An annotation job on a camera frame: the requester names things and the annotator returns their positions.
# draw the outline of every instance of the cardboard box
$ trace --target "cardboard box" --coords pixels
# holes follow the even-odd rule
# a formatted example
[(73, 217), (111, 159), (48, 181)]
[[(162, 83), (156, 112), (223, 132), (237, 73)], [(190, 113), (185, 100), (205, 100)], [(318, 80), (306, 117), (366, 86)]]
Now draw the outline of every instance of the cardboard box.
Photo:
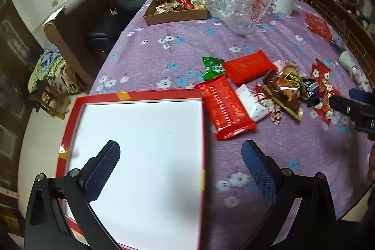
[(158, 13), (156, 7), (159, 6), (155, 0), (152, 0), (149, 8), (144, 14), (144, 20), (147, 25), (156, 25), (162, 23), (180, 22), (183, 20), (207, 19), (209, 12), (207, 9), (191, 9), (175, 12)]

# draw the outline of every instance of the green candy wrapper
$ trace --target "green candy wrapper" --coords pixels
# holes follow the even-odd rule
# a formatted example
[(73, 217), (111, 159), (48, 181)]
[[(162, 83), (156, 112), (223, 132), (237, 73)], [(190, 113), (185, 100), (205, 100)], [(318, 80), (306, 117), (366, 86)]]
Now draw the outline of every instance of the green candy wrapper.
[(202, 58), (203, 64), (206, 66), (206, 70), (203, 74), (203, 79), (205, 81), (211, 80), (212, 78), (216, 78), (225, 73), (225, 69), (223, 67), (224, 60), (218, 58), (211, 58), (209, 56), (204, 56)]

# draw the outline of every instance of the floor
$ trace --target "floor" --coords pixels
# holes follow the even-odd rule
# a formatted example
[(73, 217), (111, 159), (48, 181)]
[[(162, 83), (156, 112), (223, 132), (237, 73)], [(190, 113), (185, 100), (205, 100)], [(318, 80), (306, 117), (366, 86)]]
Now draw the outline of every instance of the floor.
[[(86, 95), (72, 95), (69, 106), (72, 108), (77, 97)], [(37, 174), (44, 173), (47, 177), (55, 177), (57, 165), (57, 152), (69, 119), (68, 112), (65, 120), (52, 118), (45, 111), (33, 110), (26, 128), (19, 160), (18, 193), (19, 208), (23, 216), (26, 216), (27, 203), (34, 179)], [(362, 200), (344, 217), (345, 220), (360, 221), (367, 210), (367, 193)]]

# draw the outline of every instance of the door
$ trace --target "door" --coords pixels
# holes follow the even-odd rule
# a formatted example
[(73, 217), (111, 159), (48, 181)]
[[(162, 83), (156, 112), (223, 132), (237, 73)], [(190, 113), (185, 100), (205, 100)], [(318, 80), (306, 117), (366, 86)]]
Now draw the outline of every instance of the door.
[(32, 110), (27, 83), (42, 53), (12, 1), (0, 0), (0, 205), (7, 207), (0, 210), (0, 222), (12, 233), (19, 154)]

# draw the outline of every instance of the floral tablecloth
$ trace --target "floral tablecloth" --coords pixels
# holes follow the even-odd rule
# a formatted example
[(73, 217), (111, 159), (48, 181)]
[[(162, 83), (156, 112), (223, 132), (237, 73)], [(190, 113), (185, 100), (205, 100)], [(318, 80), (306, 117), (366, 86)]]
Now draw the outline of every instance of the floral tablecloth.
[[(295, 2), (292, 16), (270, 8), (254, 32), (231, 32), (218, 18), (147, 26), (143, 14), (148, 0), (121, 33), (100, 70), (91, 94), (116, 91), (163, 90), (194, 87), (202, 82), (203, 56), (231, 60), (263, 50), (270, 60), (293, 60), (307, 75), (316, 58), (331, 68), (330, 82), (342, 95), (355, 88), (329, 43), (308, 30), (303, 12), (316, 13), (308, 4)], [(250, 90), (255, 82), (247, 83)], [(235, 138), (217, 141), (207, 128), (207, 227), (205, 249), (235, 249), (258, 227), (270, 207), (259, 192), (241, 158), (241, 145), (253, 139), (281, 167), (298, 175), (323, 172), (331, 188), (336, 216), (341, 217), (367, 190), (371, 142), (356, 132), (347, 117), (333, 114), (330, 125), (304, 105), (302, 121), (287, 113), (276, 126), (268, 117)], [(298, 203), (279, 238), (287, 233)]]

